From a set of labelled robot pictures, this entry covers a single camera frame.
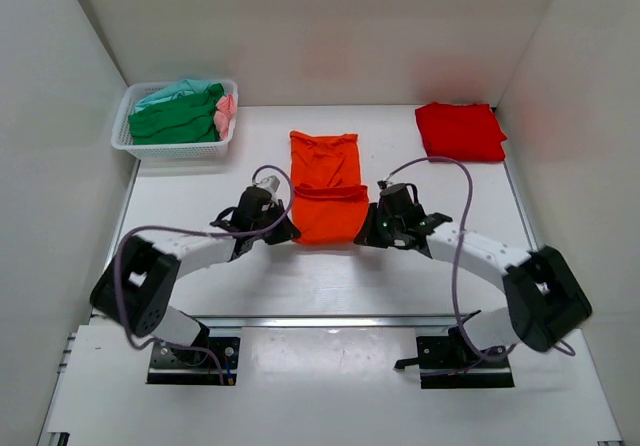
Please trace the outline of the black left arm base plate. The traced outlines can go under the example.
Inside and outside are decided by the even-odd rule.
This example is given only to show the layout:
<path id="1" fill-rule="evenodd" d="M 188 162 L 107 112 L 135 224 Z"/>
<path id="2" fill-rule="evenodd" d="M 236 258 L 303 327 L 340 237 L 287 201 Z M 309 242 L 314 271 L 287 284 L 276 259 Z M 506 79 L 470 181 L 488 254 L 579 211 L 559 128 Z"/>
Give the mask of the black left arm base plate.
<path id="1" fill-rule="evenodd" d="M 187 385 L 232 387 L 238 382 L 241 347 L 239 328 L 213 328 L 206 348 L 208 354 L 176 350 L 165 343 L 154 345 L 147 368 L 146 383 L 150 385 Z"/>

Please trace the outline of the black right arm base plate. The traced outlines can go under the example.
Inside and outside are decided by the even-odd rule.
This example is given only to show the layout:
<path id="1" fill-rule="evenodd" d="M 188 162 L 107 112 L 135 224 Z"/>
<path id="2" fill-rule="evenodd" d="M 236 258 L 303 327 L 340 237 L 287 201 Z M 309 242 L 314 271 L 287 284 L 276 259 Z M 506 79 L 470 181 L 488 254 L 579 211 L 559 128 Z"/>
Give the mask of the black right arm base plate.
<path id="1" fill-rule="evenodd" d="M 415 330 L 415 352 L 398 359 L 394 370 L 415 369 L 423 390 L 510 389 L 515 387 L 508 359 L 481 360 L 460 352 L 448 335 L 448 328 L 419 327 Z"/>

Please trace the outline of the aluminium table rail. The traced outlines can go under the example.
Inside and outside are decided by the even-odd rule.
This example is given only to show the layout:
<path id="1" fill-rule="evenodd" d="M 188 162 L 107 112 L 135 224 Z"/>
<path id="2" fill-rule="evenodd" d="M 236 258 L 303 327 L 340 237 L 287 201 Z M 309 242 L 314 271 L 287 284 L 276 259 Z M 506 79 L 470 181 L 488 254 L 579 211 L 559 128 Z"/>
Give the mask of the aluminium table rail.
<path id="1" fill-rule="evenodd" d="M 285 172 L 276 166 L 270 166 L 269 171 L 271 171 L 271 175 L 275 175 L 279 180 L 285 177 Z M 290 204 L 284 204 L 285 208 L 289 211 L 292 206 Z M 179 235 L 179 232 L 183 230 L 188 234 L 195 235 L 197 233 L 203 231 L 192 231 L 192 230 L 184 230 L 176 228 L 174 229 L 174 237 Z M 124 245 L 124 240 L 129 238 L 131 235 L 137 233 L 141 234 L 140 228 L 135 228 L 123 236 L 118 249 L 115 252 L 119 251 L 119 249 Z M 457 272 L 452 272 L 451 276 L 456 278 L 458 276 Z M 108 318 L 103 313 L 99 312 L 103 317 Z M 456 319 L 458 315 L 462 315 L 459 311 L 454 311 L 453 313 L 447 315 L 447 320 L 449 324 L 455 326 Z M 418 316 L 416 315 L 370 315 L 370 314 L 333 314 L 333 313 L 323 313 L 323 314 L 313 314 L 313 315 L 303 315 L 303 314 L 288 314 L 288 315 L 267 315 L 267 314 L 258 314 L 258 315 L 239 315 L 239 314 L 196 314 L 189 315 L 203 323 L 209 329 L 213 327 L 217 327 L 223 321 L 234 321 L 237 324 L 245 324 L 245 325 L 260 325 L 262 327 L 374 327 L 374 326 L 387 326 L 387 327 L 397 327 L 402 323 L 411 323 L 417 322 Z"/>

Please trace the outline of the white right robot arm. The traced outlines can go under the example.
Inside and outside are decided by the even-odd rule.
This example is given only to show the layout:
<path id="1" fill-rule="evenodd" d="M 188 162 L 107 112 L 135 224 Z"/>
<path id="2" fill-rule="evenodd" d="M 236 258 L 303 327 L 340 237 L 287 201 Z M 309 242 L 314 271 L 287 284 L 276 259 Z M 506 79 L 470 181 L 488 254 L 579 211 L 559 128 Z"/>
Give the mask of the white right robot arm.
<path id="1" fill-rule="evenodd" d="M 563 255 L 555 248 L 510 247 L 464 230 L 451 217 L 428 214 L 411 183 L 384 187 L 368 207 L 355 244 L 416 251 L 454 272 L 464 270 L 496 287 L 505 306 L 458 315 L 448 335 L 449 357 L 471 366 L 499 347 L 523 344 L 545 353 L 560 345 L 593 313 L 592 305 Z"/>

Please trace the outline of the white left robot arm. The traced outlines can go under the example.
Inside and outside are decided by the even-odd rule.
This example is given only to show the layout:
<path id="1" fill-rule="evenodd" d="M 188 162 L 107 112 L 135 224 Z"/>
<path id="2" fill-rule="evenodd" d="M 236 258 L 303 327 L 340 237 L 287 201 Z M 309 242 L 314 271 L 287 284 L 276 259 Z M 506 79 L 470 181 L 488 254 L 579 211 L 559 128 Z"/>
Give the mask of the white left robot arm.
<path id="1" fill-rule="evenodd" d="M 113 257 L 90 295 L 92 307 L 123 326 L 128 338 L 161 342 L 188 364 L 209 353 L 209 328 L 169 305 L 182 277 L 237 260 L 255 242 L 278 245 L 301 236 L 271 187 L 249 186 L 210 227 L 151 242 L 135 233 Z"/>

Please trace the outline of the teal t shirt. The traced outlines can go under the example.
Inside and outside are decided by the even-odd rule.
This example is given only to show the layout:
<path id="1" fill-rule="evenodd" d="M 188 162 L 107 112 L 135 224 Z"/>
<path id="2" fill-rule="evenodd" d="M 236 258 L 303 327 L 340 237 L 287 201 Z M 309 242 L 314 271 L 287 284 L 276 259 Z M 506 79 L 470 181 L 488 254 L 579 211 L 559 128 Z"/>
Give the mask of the teal t shirt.
<path id="1" fill-rule="evenodd" d="M 137 113 L 150 106 L 179 99 L 181 97 L 201 94 L 212 84 L 212 81 L 207 80 L 182 79 L 171 83 L 169 86 L 166 86 L 138 101 L 135 105 L 134 112 Z"/>

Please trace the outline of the folded red t shirt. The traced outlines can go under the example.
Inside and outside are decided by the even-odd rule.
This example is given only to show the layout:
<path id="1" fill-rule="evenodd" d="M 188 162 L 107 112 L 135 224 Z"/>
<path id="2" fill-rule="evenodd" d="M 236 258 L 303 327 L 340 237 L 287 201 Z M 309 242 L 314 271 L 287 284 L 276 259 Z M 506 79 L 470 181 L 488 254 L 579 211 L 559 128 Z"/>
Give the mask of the folded red t shirt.
<path id="1" fill-rule="evenodd" d="M 499 163 L 507 136 L 488 104 L 430 103 L 415 110 L 426 154 L 460 162 Z"/>

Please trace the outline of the orange t shirt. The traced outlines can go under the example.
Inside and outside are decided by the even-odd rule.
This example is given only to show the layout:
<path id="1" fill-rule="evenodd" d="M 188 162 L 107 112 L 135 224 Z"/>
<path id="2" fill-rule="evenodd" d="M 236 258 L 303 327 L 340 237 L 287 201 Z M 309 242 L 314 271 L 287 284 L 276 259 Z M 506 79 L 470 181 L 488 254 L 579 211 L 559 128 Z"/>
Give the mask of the orange t shirt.
<path id="1" fill-rule="evenodd" d="M 290 133 L 293 223 L 306 246 L 352 242 L 369 208 L 362 183 L 358 136 Z"/>

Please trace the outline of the green t shirt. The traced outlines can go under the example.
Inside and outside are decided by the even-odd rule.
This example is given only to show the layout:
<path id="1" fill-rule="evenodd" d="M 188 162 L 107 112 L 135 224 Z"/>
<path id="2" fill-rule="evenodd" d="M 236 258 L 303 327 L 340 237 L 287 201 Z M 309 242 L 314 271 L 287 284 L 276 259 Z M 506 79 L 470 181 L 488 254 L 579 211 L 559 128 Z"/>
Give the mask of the green t shirt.
<path id="1" fill-rule="evenodd" d="M 134 145 L 218 142 L 217 102 L 224 88 L 219 83 L 203 92 L 146 106 L 128 117 Z"/>

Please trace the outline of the pink t shirt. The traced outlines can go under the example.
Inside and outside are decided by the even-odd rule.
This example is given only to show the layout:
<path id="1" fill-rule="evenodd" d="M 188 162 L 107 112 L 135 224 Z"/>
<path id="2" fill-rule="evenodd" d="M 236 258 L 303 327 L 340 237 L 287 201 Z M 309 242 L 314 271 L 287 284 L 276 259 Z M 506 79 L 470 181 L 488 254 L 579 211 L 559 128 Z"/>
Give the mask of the pink t shirt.
<path id="1" fill-rule="evenodd" d="M 216 111 L 213 115 L 214 125 L 220 140 L 228 137 L 230 123 L 237 112 L 237 104 L 232 94 L 223 95 L 216 103 Z"/>

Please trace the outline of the white plastic laundry basket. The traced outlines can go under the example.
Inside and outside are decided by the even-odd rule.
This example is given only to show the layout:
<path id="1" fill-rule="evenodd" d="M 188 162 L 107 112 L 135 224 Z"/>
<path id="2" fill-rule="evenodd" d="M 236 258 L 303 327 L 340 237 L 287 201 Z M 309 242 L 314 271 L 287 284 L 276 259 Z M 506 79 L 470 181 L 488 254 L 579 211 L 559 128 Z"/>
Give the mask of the white plastic laundry basket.
<path id="1" fill-rule="evenodd" d="M 237 84 L 229 79 L 210 79 L 224 88 L 224 95 L 232 94 L 236 104 L 238 100 Z M 127 151 L 138 159 L 145 158 L 204 158 L 220 157 L 227 153 L 228 143 L 233 137 L 236 115 L 230 123 L 228 137 L 218 142 L 201 142 L 187 144 L 134 145 L 129 131 L 128 117 L 134 114 L 135 105 L 146 96 L 169 86 L 170 81 L 137 83 L 130 86 L 121 103 L 114 122 L 111 144 L 118 150 Z"/>

